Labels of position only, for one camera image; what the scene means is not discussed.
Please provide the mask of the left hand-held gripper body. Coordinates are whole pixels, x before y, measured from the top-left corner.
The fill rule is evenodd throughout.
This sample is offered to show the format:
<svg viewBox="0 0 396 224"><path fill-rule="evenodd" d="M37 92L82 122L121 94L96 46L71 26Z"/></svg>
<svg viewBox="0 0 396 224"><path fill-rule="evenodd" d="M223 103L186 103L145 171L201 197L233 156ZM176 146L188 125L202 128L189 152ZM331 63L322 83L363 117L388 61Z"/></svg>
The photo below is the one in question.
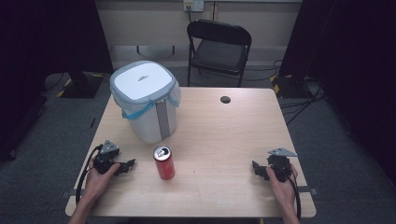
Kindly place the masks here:
<svg viewBox="0 0 396 224"><path fill-rule="evenodd" d="M120 148L109 140L106 140L98 147L98 153L95 156L93 167L99 174L105 174L115 163L114 159L120 153Z"/></svg>

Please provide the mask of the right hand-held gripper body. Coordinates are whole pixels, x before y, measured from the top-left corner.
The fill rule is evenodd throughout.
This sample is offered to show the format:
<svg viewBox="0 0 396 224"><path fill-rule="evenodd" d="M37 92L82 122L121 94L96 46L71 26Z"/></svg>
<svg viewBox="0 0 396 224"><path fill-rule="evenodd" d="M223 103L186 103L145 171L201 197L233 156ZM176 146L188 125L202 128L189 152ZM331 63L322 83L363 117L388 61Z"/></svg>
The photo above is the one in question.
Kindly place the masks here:
<svg viewBox="0 0 396 224"><path fill-rule="evenodd" d="M297 157L297 154L283 147L269 150L268 153L268 164L273 168L277 180L285 182L291 175L290 157Z"/></svg>

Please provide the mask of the red drink can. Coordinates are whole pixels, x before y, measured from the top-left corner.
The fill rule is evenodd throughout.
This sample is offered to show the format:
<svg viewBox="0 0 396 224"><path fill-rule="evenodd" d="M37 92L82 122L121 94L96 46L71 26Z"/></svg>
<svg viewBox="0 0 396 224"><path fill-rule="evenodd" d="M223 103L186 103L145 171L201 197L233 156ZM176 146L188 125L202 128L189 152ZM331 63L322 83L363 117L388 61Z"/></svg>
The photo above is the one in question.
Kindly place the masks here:
<svg viewBox="0 0 396 224"><path fill-rule="evenodd" d="M172 150L168 146L158 146L153 151L159 176L163 180L169 180L175 176L176 170L173 162Z"/></svg>

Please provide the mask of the translucent blue trash bag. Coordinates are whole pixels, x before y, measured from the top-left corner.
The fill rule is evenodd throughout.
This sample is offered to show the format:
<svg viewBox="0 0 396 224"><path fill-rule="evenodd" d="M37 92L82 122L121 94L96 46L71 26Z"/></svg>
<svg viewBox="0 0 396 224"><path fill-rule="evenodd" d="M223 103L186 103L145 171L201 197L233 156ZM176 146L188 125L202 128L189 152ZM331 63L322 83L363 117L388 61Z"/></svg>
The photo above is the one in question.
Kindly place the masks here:
<svg viewBox="0 0 396 224"><path fill-rule="evenodd" d="M111 87L110 90L114 101L121 108L124 119L137 119L163 100L174 107L179 107L181 101L181 89L178 83L170 89L162 88L137 100L133 100L117 88Z"/></svg>

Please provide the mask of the white trash can grey lid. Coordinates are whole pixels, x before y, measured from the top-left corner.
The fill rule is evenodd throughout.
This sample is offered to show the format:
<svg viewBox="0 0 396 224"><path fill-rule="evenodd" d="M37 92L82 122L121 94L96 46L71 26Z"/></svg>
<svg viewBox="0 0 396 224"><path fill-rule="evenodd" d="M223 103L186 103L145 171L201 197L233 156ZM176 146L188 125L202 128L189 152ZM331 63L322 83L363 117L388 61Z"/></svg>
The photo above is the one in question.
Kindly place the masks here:
<svg viewBox="0 0 396 224"><path fill-rule="evenodd" d="M110 78L110 88L117 88L133 100L143 98L162 88L172 88L174 75L159 63L139 61L123 66ZM127 119L134 134L146 143L158 143L177 128L177 107L166 100L157 103L137 119Z"/></svg>

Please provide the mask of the person's right hand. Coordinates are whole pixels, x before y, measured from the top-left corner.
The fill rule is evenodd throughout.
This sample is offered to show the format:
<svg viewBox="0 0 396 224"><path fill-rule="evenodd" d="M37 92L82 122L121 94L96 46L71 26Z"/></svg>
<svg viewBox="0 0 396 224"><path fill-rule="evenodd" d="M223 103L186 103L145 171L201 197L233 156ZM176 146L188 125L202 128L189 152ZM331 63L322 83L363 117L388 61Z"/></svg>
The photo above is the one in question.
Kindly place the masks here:
<svg viewBox="0 0 396 224"><path fill-rule="evenodd" d="M279 209L282 212L293 211L295 202L295 191L293 185L289 181L279 182L271 167L267 167L266 172L269 176L272 191Z"/></svg>

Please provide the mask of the person's left hand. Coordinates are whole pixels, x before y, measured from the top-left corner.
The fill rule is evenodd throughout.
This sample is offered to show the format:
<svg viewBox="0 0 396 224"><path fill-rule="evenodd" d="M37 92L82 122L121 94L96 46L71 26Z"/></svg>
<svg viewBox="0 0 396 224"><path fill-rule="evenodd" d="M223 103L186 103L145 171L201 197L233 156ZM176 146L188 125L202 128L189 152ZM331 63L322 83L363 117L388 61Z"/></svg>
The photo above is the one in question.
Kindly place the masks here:
<svg viewBox="0 0 396 224"><path fill-rule="evenodd" d="M112 176L118 171L120 167L118 163L114 163L106 173L101 175L93 167L93 162L94 159L91 159L89 163L90 171L88 172L85 191L81 198L84 203L88 204L94 204L94 202L103 195Z"/></svg>

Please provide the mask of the grey tape strip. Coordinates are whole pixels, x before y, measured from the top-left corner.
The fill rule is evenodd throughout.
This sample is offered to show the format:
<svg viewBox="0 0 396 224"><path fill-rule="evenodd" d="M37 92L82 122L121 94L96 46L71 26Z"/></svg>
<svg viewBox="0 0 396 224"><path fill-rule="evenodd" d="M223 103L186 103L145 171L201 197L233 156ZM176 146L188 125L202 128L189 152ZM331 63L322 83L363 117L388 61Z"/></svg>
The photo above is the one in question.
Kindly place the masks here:
<svg viewBox="0 0 396 224"><path fill-rule="evenodd" d="M83 189L70 189L70 190L65 190L61 193L61 198L62 199L69 199L70 197L76 197L79 196L81 197L82 194L84 193Z"/></svg>
<svg viewBox="0 0 396 224"><path fill-rule="evenodd" d="M318 195L318 190L316 188L310 188L309 186L298 186L297 190L299 192L308 192L311 195Z"/></svg>

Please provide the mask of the black stand base striped tape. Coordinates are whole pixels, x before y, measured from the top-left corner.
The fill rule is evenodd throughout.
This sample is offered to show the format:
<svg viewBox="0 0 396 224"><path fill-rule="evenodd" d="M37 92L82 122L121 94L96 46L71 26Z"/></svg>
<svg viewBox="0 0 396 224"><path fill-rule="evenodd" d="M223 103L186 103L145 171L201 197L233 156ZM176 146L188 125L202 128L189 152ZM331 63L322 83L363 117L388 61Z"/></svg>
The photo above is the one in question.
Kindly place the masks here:
<svg viewBox="0 0 396 224"><path fill-rule="evenodd" d="M72 72L61 91L60 98L93 99L104 79L103 75Z"/></svg>
<svg viewBox="0 0 396 224"><path fill-rule="evenodd" d="M273 85L273 90L278 98L282 99L297 99L297 98L312 98L313 93L309 90L304 79L296 79L292 75L279 77L272 76L270 81Z"/></svg>

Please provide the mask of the black folding chair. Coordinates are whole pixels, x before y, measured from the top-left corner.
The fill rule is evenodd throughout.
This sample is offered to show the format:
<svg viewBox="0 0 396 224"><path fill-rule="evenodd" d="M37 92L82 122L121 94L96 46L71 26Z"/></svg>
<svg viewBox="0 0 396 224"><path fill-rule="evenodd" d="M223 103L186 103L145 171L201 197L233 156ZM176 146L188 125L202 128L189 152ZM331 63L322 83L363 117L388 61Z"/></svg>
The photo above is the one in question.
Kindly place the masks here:
<svg viewBox="0 0 396 224"><path fill-rule="evenodd" d="M187 26L189 60L187 85L191 69L237 76L240 87L245 72L252 38L239 25L209 20L191 21Z"/></svg>

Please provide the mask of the black curtain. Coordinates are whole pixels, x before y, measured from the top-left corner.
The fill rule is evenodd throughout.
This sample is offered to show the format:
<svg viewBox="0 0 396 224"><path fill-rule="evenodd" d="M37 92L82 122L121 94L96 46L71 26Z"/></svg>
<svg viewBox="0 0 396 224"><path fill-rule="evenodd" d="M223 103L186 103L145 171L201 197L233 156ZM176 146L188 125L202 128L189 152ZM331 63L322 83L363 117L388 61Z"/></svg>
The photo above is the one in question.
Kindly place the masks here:
<svg viewBox="0 0 396 224"><path fill-rule="evenodd" d="M48 76L113 72L95 0L0 0L0 161L45 103Z"/></svg>
<svg viewBox="0 0 396 224"><path fill-rule="evenodd" d="M318 78L396 186L396 0L303 0L279 74Z"/></svg>

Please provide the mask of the white wall socket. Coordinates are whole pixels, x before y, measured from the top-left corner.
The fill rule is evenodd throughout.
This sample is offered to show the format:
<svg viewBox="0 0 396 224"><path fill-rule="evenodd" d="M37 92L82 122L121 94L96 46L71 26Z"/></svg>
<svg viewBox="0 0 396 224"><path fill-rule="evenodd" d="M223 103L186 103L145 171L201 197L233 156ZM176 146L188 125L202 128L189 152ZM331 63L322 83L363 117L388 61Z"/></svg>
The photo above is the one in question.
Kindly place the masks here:
<svg viewBox="0 0 396 224"><path fill-rule="evenodd" d="M204 0L183 0L183 10L188 12L203 12L205 10Z"/></svg>

